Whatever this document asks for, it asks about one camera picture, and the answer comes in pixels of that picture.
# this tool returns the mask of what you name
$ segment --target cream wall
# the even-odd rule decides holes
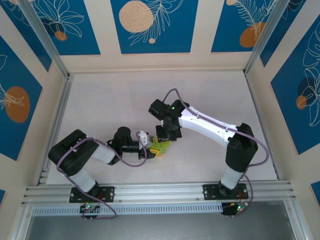
[[[74,55],[61,58],[71,73],[243,69],[251,52],[211,53],[224,1],[198,1],[190,53],[122,55],[110,1],[84,0],[101,55]]]
[[[320,206],[310,184],[320,181],[320,144],[298,155],[270,83],[319,14],[319,0],[307,0],[266,67],[259,60],[249,74],[274,159],[291,181],[314,239],[320,239]]]
[[[13,230],[11,227],[26,186],[34,185],[38,177],[37,172],[46,150],[64,80],[53,64],[49,72],[45,70],[1,7],[0,36],[42,85],[42,92],[18,160],[14,161],[0,154],[0,189],[6,192],[0,209],[0,239],[5,240]]]

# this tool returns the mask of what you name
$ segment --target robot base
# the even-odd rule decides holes
[[[115,196],[115,187],[113,186],[98,186],[94,189],[94,194],[90,190],[89,195],[96,197],[105,203],[113,203]],[[71,189],[69,203],[71,204],[84,204],[84,203],[94,203],[95,201],[91,198],[83,195],[76,187]]]
[[[241,193],[242,199],[248,199],[247,186],[244,183],[238,183],[234,189],[230,190],[229,196],[220,193],[220,186],[218,184],[205,184],[202,186],[204,200],[239,200]]]

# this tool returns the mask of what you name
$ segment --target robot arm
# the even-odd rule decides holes
[[[155,127],[158,140],[159,142],[176,141],[177,138],[182,137],[180,128],[187,128],[205,135],[226,148],[225,162],[227,169],[220,181],[220,192],[227,196],[228,192],[236,187],[258,150],[258,145],[255,141],[228,129],[237,130],[252,137],[254,136],[253,132],[250,126],[245,123],[242,123],[241,126],[227,124],[197,111],[186,102],[185,105],[197,115],[193,115],[188,111],[180,100],[176,100],[172,105],[168,105],[156,99],[151,104],[149,113],[162,121],[162,125]],[[226,129],[199,118],[199,116],[210,119],[226,127]]]
[[[147,148],[152,144],[152,137],[147,132],[140,131],[138,134],[141,143]],[[62,156],[73,146],[84,140],[87,135],[81,130],[77,129],[62,141],[57,143],[48,153],[48,158],[54,163],[58,164]],[[114,134],[112,142],[109,144],[117,154],[122,157],[123,153],[138,153],[138,158],[144,158],[145,153],[139,141],[133,141],[131,138],[131,131],[127,127],[120,127]],[[149,149],[146,150],[147,159],[155,157]],[[89,193],[95,197],[98,193],[98,183],[89,175],[85,164],[90,158],[94,158],[108,165],[116,164],[119,159],[111,149],[96,143],[94,140],[85,141],[77,149],[71,152],[61,163],[60,169],[70,177],[77,186],[84,192]]]

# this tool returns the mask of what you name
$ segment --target enclosure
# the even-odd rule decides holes
[[[320,237],[319,1],[0,0],[0,22],[1,239]],[[182,127],[140,167],[86,162],[113,187],[118,217],[85,222],[49,151],[77,129],[103,143],[123,126],[134,141],[156,137],[149,108],[173,88],[206,116],[249,125],[267,147],[268,161],[241,177],[245,211],[226,218],[235,200],[208,200],[226,148]],[[259,145],[250,164],[265,157]],[[95,214],[113,216],[102,205]]]

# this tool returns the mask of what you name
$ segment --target aluminum rail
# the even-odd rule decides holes
[[[234,200],[204,199],[204,184],[218,182],[190,183],[154,183],[154,184],[101,184],[100,186],[115,187],[113,205],[121,204],[176,204],[176,203],[227,203]],[[246,183],[248,194],[251,190]],[[289,181],[268,180],[251,181],[254,201],[289,201],[295,200],[295,193]],[[26,189],[22,206],[67,206],[69,203],[71,185],[39,185]]]

